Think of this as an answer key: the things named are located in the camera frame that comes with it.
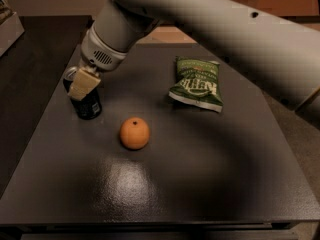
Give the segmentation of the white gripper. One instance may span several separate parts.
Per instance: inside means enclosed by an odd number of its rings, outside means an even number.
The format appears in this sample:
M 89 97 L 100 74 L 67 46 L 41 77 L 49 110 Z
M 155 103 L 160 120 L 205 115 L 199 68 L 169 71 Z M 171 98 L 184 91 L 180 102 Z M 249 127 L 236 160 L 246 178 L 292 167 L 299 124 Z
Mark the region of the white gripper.
M 95 67 L 102 72 L 115 70 L 126 58 L 127 54 L 114 50 L 106 45 L 91 27 L 85 34 L 81 44 L 81 59 L 84 64 Z M 71 83 L 68 96 L 76 101 L 83 100 L 101 82 L 98 73 L 86 67 L 80 68 Z

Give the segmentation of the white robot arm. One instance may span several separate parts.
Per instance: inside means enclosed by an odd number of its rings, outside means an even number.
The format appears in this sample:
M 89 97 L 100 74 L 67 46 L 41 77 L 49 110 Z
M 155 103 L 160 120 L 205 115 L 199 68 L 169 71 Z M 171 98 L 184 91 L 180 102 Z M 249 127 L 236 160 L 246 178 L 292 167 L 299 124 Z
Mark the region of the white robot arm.
M 320 110 L 320 33 L 230 0 L 107 0 L 81 45 L 82 65 L 111 71 L 169 21 L 287 108 Z

